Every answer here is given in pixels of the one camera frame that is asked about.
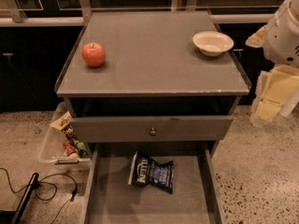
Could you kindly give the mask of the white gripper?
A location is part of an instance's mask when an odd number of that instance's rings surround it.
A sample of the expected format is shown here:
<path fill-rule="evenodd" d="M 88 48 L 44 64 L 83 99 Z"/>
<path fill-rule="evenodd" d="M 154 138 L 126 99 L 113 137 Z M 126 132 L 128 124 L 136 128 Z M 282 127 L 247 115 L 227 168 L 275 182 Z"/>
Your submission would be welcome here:
<path fill-rule="evenodd" d="M 285 0 L 246 45 L 263 47 L 267 60 L 282 63 L 258 77 L 250 121 L 263 127 L 277 116 L 287 118 L 299 103 L 299 68 L 290 66 L 299 64 L 299 0 Z"/>

